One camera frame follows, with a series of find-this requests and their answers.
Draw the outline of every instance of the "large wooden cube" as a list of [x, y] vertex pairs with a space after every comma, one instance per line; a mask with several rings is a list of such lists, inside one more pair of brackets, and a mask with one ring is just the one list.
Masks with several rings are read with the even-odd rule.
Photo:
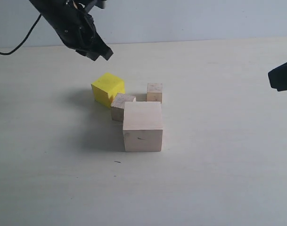
[[107, 108], [111, 108], [117, 93], [125, 93], [124, 81], [110, 73], [102, 75], [91, 86], [95, 100]]
[[117, 93], [114, 101], [111, 103], [112, 120], [123, 122], [125, 102], [136, 101], [136, 97], [128, 94]]
[[162, 103], [162, 83], [148, 83], [147, 101], [159, 101]]
[[163, 122], [160, 102], [125, 102], [123, 136], [126, 152], [162, 150]]

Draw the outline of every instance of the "small wooden cube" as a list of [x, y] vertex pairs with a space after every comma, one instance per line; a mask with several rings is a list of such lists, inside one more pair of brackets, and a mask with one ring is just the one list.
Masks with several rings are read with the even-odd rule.
[[111, 104], [111, 115], [112, 120], [123, 122], [124, 118], [124, 104], [125, 102], [133, 102], [136, 101], [135, 96], [117, 93], [114, 101]]
[[147, 101], [159, 101], [162, 103], [162, 83], [148, 83]]
[[123, 137], [126, 152], [162, 150], [163, 123], [160, 102], [125, 102]]
[[107, 108], [111, 107], [117, 93], [125, 93], [124, 81], [110, 73], [102, 75], [91, 86], [95, 100]]

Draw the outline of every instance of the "black object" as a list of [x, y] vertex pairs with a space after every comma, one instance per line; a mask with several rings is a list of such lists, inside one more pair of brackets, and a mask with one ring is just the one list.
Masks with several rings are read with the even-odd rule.
[[96, 31], [89, 11], [105, 7], [106, 0], [29, 0], [53, 27], [61, 41], [82, 56], [108, 60], [113, 52]]
[[277, 91], [287, 90], [287, 62], [268, 73], [270, 85]]

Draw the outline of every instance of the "wooden block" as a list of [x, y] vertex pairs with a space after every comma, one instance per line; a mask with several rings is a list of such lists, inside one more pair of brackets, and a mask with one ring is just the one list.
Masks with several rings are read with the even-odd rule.
[[95, 100], [110, 108], [117, 93], [125, 93], [124, 81], [110, 73], [105, 73], [91, 84]]
[[160, 101], [162, 103], [162, 83], [148, 83], [147, 101]]
[[135, 96], [123, 93], [117, 93], [116, 97], [114, 98], [114, 101], [111, 104], [112, 120], [123, 122], [124, 104], [125, 102], [132, 102], [132, 101], [136, 101]]
[[159, 152], [163, 124], [160, 102], [125, 102], [123, 137], [126, 152]]

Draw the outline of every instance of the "robotic arm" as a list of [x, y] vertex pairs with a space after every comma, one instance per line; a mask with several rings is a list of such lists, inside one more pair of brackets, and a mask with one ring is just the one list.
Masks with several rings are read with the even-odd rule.
[[53, 27], [61, 41], [82, 56], [108, 60], [113, 52], [96, 31], [90, 10], [105, 8], [106, 0], [29, 0]]

